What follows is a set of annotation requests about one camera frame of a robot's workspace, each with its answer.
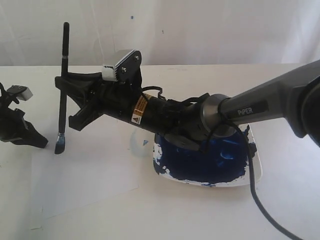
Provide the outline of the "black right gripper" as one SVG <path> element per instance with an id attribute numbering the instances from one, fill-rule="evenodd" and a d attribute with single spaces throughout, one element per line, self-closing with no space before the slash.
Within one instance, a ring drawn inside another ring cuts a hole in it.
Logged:
<path id="1" fill-rule="evenodd" d="M 103 115 L 131 125 L 150 124 L 150 96 L 142 90 L 138 68 L 124 82 L 105 81 L 101 72 L 74 73 L 54 78 L 55 87 L 80 108 L 68 117 L 68 126 L 82 131 Z"/>

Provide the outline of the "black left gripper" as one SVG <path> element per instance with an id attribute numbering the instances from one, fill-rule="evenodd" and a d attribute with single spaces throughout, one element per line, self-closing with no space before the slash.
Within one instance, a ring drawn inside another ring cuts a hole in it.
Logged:
<path id="1" fill-rule="evenodd" d="M 9 93 L 3 84 L 0 84 L 0 140 L 11 142 L 14 145 L 32 146 L 45 148 L 48 139 L 41 135 L 34 126 L 26 121 L 27 129 L 23 120 L 24 112 L 20 109 L 9 108 L 12 102 L 19 104 L 17 93 Z"/>

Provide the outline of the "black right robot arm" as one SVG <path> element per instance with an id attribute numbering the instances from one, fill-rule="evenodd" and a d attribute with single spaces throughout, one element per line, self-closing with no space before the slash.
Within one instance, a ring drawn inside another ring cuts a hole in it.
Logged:
<path id="1" fill-rule="evenodd" d="M 294 134 L 320 142 L 320 63 L 314 61 L 234 97 L 203 94 L 183 101 L 149 96 L 136 70 L 123 83 L 106 81 L 100 72 L 64 73 L 55 78 L 62 95 L 79 111 L 68 118 L 81 131 L 107 115 L 189 150 L 203 141 L 232 136 L 242 124 L 284 118 Z"/>

